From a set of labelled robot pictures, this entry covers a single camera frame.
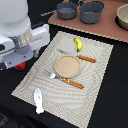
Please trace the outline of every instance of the wooden plate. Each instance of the wooden plate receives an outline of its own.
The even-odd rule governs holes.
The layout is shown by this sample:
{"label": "wooden plate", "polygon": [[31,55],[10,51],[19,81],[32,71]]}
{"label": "wooden plate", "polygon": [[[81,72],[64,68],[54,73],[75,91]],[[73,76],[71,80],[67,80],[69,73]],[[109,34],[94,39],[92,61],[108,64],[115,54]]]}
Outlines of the wooden plate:
{"label": "wooden plate", "polygon": [[55,62],[54,69],[59,76],[72,78],[80,73],[81,63],[77,57],[65,55]]}

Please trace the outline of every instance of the silver fork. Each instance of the silver fork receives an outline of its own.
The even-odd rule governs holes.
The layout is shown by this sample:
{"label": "silver fork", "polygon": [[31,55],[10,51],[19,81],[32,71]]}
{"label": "silver fork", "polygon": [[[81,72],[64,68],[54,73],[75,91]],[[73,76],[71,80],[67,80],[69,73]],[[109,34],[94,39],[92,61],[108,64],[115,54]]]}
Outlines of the silver fork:
{"label": "silver fork", "polygon": [[52,78],[52,79],[59,79],[59,80],[65,82],[65,83],[70,84],[70,85],[73,85],[73,86],[75,86],[77,88],[80,88],[80,89],[84,88],[84,86],[82,84],[76,83],[76,82],[71,81],[71,80],[69,80],[67,78],[62,78],[62,77],[56,75],[55,73],[51,73],[51,72],[45,70],[43,72],[43,74],[45,76],[48,76],[48,77]]}

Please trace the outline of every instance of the yellow banana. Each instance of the yellow banana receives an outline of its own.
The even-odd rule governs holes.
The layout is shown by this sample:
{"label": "yellow banana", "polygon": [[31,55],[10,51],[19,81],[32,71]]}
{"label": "yellow banana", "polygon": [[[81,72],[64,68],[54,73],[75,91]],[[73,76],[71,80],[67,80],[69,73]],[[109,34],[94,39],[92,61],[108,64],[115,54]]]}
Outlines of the yellow banana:
{"label": "yellow banana", "polygon": [[75,40],[75,42],[77,44],[77,52],[81,51],[81,49],[82,49],[82,41],[80,39],[78,39],[78,38],[75,38],[74,40]]}

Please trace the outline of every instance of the black tabletop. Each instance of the black tabletop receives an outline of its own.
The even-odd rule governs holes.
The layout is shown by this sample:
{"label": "black tabletop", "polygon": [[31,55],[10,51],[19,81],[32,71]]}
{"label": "black tabletop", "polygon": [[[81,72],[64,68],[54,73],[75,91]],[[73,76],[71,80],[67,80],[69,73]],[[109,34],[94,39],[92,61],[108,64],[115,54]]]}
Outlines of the black tabletop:
{"label": "black tabletop", "polygon": [[[52,0],[28,0],[29,17],[32,26],[40,22],[47,22],[51,16],[40,17],[41,13],[56,9],[56,5],[62,1]],[[54,25],[50,26],[50,40],[52,40],[58,31],[64,31],[81,37],[101,41],[114,45],[106,72],[103,77],[101,88],[99,90],[96,103],[88,124],[88,128],[127,128],[128,127],[128,44],[112,39],[98,37],[68,28],[62,28]],[[40,50],[40,55],[47,46]],[[11,93],[27,75],[33,64],[39,59],[32,58],[26,62],[26,68],[23,71],[17,71],[14,68],[0,71],[0,104],[23,113],[33,119],[51,127],[51,128],[76,128],[76,126],[48,113],[37,115],[35,106],[26,103]]]}

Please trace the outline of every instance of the white robot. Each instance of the white robot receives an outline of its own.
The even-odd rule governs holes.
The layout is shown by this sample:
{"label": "white robot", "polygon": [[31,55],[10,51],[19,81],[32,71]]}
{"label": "white robot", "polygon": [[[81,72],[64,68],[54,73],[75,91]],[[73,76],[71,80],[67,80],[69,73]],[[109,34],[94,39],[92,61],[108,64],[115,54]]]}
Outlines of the white robot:
{"label": "white robot", "polygon": [[0,69],[37,57],[50,42],[49,25],[31,29],[27,0],[0,1]]}

